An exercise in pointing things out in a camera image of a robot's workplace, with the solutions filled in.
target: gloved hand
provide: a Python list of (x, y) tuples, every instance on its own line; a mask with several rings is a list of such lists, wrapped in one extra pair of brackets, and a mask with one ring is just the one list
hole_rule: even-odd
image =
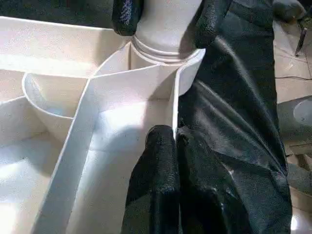
[[(215, 39), (232, 0), (203, 0), (200, 17), (195, 25), (194, 42), (205, 48)], [(144, 0), (114, 0), (113, 28), (122, 36), (136, 33)]]
[(172, 128), (153, 127), (132, 171), (122, 234), (178, 233), (180, 182)]

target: white cylinder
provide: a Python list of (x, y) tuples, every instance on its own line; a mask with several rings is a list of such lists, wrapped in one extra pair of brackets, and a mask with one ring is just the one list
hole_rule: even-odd
[(196, 54), (192, 29), (202, 0), (145, 0), (134, 43), (145, 56), (180, 62)]

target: glove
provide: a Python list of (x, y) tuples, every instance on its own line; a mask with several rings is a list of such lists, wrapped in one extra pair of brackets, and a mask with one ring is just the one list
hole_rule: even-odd
[[(194, 42), (205, 48), (215, 39), (232, 0), (203, 0), (200, 17), (195, 24)], [(122, 36), (133, 36), (141, 18), (144, 0), (115, 0), (113, 28)]]
[(157, 125), (132, 171), (123, 218), (123, 234), (177, 233), (180, 182), (171, 127)]

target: white surface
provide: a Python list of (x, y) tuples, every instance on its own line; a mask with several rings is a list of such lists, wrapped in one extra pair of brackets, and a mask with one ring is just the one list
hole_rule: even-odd
[(113, 53), (95, 72), (94, 76), (124, 72), (156, 65), (156, 62), (145, 58), (136, 48), (128, 43)]
[(25, 74), (22, 89), (39, 119), (64, 142), (87, 79)]
[(65, 233), (98, 117), (98, 104), (88, 86), (89, 82), (52, 175), (45, 202), (33, 228), (34, 234)]
[(146, 134), (156, 124), (176, 132), (179, 91), (204, 50), (177, 76), (185, 62), (152, 61), (111, 29), (0, 17), (0, 31), (0, 233), (119, 230)]
[(275, 55), (275, 77), (299, 77), (302, 79), (311, 78), (306, 62), (279, 55)]
[(100, 113), (67, 233), (120, 232), (131, 171), (148, 131), (166, 122), (167, 106), (152, 100)]
[(27, 234), (62, 145), (47, 133), (0, 148), (0, 233)]
[(45, 131), (25, 97), (0, 104), (0, 148)]
[(0, 103), (23, 96), (23, 72), (0, 70)]
[(0, 69), (89, 76), (128, 39), (112, 29), (0, 17)]

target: white plastic tray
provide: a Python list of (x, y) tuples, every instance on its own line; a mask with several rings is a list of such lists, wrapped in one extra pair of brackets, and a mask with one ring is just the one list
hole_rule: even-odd
[(120, 233), (128, 181), (205, 51), (167, 65), (111, 29), (0, 17), (0, 233)]

